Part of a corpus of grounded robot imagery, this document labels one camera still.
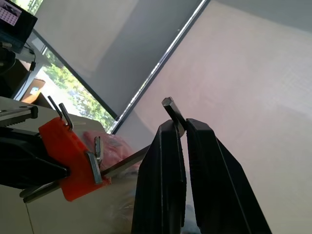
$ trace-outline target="cable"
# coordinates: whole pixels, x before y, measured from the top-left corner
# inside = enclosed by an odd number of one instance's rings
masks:
[[[32,55],[35,56],[34,62],[36,62],[36,53],[35,53],[34,49],[33,49],[27,42],[26,42],[26,44],[27,44],[28,47],[27,47],[27,46],[24,46],[24,48],[28,49],[29,52],[30,52]]]

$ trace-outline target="metal bar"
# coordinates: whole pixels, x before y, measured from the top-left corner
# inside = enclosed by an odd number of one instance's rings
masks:
[[[113,176],[119,174],[120,172],[123,172],[127,168],[129,168],[129,167],[135,165],[136,163],[140,162],[141,160],[143,160],[149,148],[150,148],[150,145],[146,146],[144,149],[141,149],[140,151],[138,151],[138,152],[134,153],[133,155],[127,157],[123,161],[121,161],[121,162],[115,164],[114,166],[102,171],[101,175],[105,176],[105,177],[113,177]]]
[[[23,191],[20,192],[19,197],[24,198],[26,196],[29,196],[30,194],[32,194],[34,191],[38,190],[41,187],[42,187],[42,185],[34,186],[34,187],[31,187],[28,189],[24,189]]]
[[[94,154],[96,156],[98,165],[100,165],[101,162],[103,161],[102,150],[103,150],[103,142],[101,140],[101,137],[96,136],[94,138]]]
[[[33,194],[25,197],[23,199],[24,203],[29,203],[29,202],[32,202],[32,201],[35,201],[37,200],[38,198],[41,198],[51,192],[54,192],[55,190],[59,189],[60,186],[59,186],[59,183],[57,181],[37,190],[36,192],[34,192]]]
[[[167,97],[161,102],[161,104],[165,108],[171,119],[174,121],[180,133],[180,137],[182,137],[186,131],[187,125],[174,100],[172,99],[172,97]]]
[[[63,115],[64,115],[64,117],[65,117],[65,119],[66,119],[66,121],[67,121],[67,124],[68,124],[68,126],[69,126],[69,129],[72,130],[72,129],[74,128],[74,126],[73,126],[72,121],[71,121],[70,118],[69,118],[68,112],[67,112],[67,110],[66,110],[64,104],[63,104],[63,103],[60,103],[58,106],[60,107],[60,109],[61,109],[62,112],[63,112]]]
[[[59,107],[55,104],[55,102],[53,101],[53,99],[51,98],[51,96],[48,96],[48,99],[50,100],[51,104],[53,105],[54,109],[57,111],[60,119],[63,119],[63,115],[62,112],[59,110]]]
[[[101,184],[103,181],[101,177],[101,172],[99,171],[98,161],[96,159],[96,156],[90,151],[86,151],[85,154],[88,156],[90,160],[95,184]]]

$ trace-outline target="roller shade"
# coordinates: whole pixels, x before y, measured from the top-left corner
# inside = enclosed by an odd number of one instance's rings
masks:
[[[35,30],[122,114],[199,0],[44,0]]]

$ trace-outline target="green foliage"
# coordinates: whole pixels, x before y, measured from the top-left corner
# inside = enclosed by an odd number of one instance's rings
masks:
[[[28,3],[28,12],[35,15],[43,0],[30,0]]]
[[[60,89],[69,94],[73,105],[82,116],[99,121],[106,131],[114,123],[109,113],[65,66],[62,68],[55,65],[45,67],[45,72]]]
[[[48,59],[51,64],[54,64],[56,67],[62,68],[64,65],[61,61],[50,51],[49,49],[46,50],[44,56]]]

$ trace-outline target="laptop screen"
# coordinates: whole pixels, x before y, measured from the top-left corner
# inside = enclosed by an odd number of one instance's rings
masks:
[[[9,0],[0,0],[0,40],[22,49],[37,18]]]

